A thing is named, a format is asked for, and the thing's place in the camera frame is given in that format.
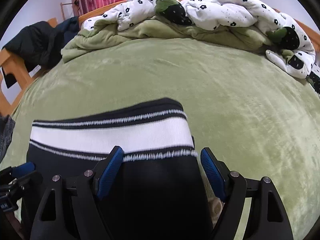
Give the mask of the person's right hand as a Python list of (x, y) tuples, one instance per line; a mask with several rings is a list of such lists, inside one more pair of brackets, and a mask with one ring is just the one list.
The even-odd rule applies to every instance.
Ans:
[(224, 203), (217, 197), (212, 197), (208, 200), (208, 207), (213, 226), (216, 225), (221, 215), (223, 206)]

